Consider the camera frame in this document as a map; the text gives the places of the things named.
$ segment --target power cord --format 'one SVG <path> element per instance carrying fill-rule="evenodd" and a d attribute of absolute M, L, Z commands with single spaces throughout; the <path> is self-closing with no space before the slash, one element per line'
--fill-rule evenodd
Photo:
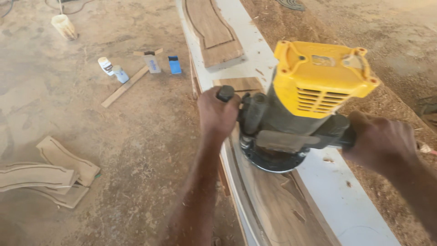
<path fill-rule="evenodd" d="M 82 7 L 80 7 L 80 9 L 78 10 L 78 11 L 75 11 L 75 12 L 72 12 L 72 13 L 63 13 L 63 14 L 75 14 L 75 13 L 78 13 L 79 11 L 81 11 L 82 9 L 83 9 L 83 7 L 85 6 L 85 4 L 87 4 L 87 3 L 90 3 L 90 2 L 92 2 L 92 1 L 94 1 L 94 0 L 89 0 L 88 2 L 85 2 L 83 5 L 82 5 Z M 44 0 L 44 3 L 47 5 L 47 6 L 49 6 L 50 8 L 52 8 L 52 9 L 56 9 L 56 10 L 58 10 L 59 8 L 56 8 L 56 7 L 53 7 L 53 6 L 51 6 L 49 3 L 47 3 L 47 0 Z"/>
<path fill-rule="evenodd" d="M 6 14 L 2 15 L 2 18 L 5 17 L 7 14 L 9 14 L 10 10 L 12 9 L 12 6 L 14 5 L 14 0 L 10 0 L 10 7 L 9 10 L 6 12 Z"/>

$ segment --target wooden plank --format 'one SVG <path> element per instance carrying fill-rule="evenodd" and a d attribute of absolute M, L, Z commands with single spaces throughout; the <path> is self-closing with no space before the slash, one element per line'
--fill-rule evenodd
<path fill-rule="evenodd" d="M 25 187 L 22 189 L 46 197 L 54 203 L 68 208 L 74 208 L 89 190 L 89 188 L 82 185 L 73 185 L 65 195 L 61 195 L 46 192 L 41 187 Z"/>
<path fill-rule="evenodd" d="M 191 33 L 201 47 L 205 67 L 243 55 L 237 35 L 220 14 L 215 0 L 183 0 L 182 4 Z"/>
<path fill-rule="evenodd" d="M 0 192 L 29 186 L 71 187 L 76 171 L 52 165 L 22 165 L 0 170 Z"/>
<path fill-rule="evenodd" d="M 143 77 L 149 71 L 149 67 L 143 67 L 138 73 L 136 73 L 132 78 L 130 78 L 126 83 L 124 83 L 120 88 L 118 88 L 112 95 L 110 95 L 103 103 L 102 106 L 107 108 L 115 100 L 117 100 L 121 95 L 123 95 L 130 87 L 132 87 L 141 77 Z"/>
<path fill-rule="evenodd" d="M 193 98 L 198 99 L 200 94 L 202 94 L 202 91 L 199 87 L 196 70 L 193 67 L 194 67 L 193 58 L 191 57 L 190 54 L 190 75 L 191 75 L 191 85 L 193 86 Z"/>
<path fill-rule="evenodd" d="M 219 157 L 220 157 L 220 165 L 218 167 L 219 168 L 218 178 L 220 179 L 220 183 L 222 184 L 223 192 L 225 192 L 225 196 L 228 197 L 231 194 L 231 191 L 229 190 L 228 180 L 226 179 L 225 170 L 223 169 L 222 155 L 220 155 Z"/>
<path fill-rule="evenodd" d="M 75 170 L 79 174 L 77 181 L 84 186 L 90 186 L 100 171 L 98 166 L 73 155 L 51 136 L 44 138 L 36 147 L 48 163 Z"/>
<path fill-rule="evenodd" d="M 263 92 L 256 77 L 214 80 L 214 85 L 225 84 L 241 93 Z M 240 149 L 238 126 L 232 132 L 230 141 L 233 155 L 237 163 L 241 163 L 240 177 L 258 219 L 259 230 L 265 235 L 260 236 L 264 245 L 340 245 L 332 230 L 321 226 L 320 221 L 327 224 L 324 217 L 321 214 L 316 217 L 294 179 L 265 172 L 249 163 Z"/>

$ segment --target hand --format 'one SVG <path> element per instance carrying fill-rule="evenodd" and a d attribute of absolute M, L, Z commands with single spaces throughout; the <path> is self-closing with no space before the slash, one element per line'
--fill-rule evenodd
<path fill-rule="evenodd" d="M 217 98 L 220 86 L 215 86 L 200 95 L 197 105 L 200 113 L 200 128 L 203 138 L 217 138 L 220 144 L 234 129 L 241 98 L 237 94 L 222 102 Z"/>
<path fill-rule="evenodd" d="M 385 176 L 418 159 L 414 131 L 409 124 L 359 111 L 353 111 L 348 118 L 357 140 L 354 147 L 343 149 L 346 159 Z"/>

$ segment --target curved wooden piece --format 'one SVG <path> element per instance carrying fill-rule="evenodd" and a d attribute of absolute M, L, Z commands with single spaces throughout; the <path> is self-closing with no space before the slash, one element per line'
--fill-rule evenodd
<path fill-rule="evenodd" d="M 100 171 L 98 166 L 73 155 L 51 136 L 47 136 L 36 147 L 48 163 L 77 171 L 77 181 L 84 186 L 89 186 Z"/>
<path fill-rule="evenodd" d="M 29 186 L 70 187 L 76 171 L 52 165 L 21 165 L 0 170 L 0 192 Z"/>
<path fill-rule="evenodd" d="M 14 163 L 8 163 L 8 164 L 0 165 L 0 170 L 8 170 L 8 169 L 11 169 L 11 168 L 20 167 L 20 166 L 24 166 L 24 165 L 45 165 L 45 163 L 40 163 L 40 162 L 14 162 Z M 76 176 L 71 180 L 71 184 L 70 184 L 69 187 L 55 188 L 55 187 L 41 186 L 40 189 L 43 190 L 43 191 L 46 191 L 46 192 L 51 192 L 51 193 L 65 195 L 68 192 L 68 190 L 71 188 L 71 186 L 74 184 L 74 182 L 76 182 L 77 178 L 79 178 L 79 174 L 76 174 Z"/>
<path fill-rule="evenodd" d="M 205 67 L 243 55 L 240 41 L 218 11 L 215 0 L 183 0 L 182 4 L 188 26 L 201 47 Z"/>
<path fill-rule="evenodd" d="M 25 187 L 22 189 L 46 197 L 54 203 L 68 208 L 74 208 L 89 190 L 89 188 L 82 185 L 73 185 L 65 195 L 61 195 L 47 192 L 43 187 Z"/>

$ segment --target stack of curved wooden pieces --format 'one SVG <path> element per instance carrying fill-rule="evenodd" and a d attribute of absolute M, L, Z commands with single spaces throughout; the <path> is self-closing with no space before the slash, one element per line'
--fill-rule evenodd
<path fill-rule="evenodd" d="M 88 186 L 100 171 L 95 164 L 80 159 L 48 136 L 37 148 L 49 163 L 15 162 L 0 166 L 0 192 L 27 190 L 74 208 L 88 192 Z"/>

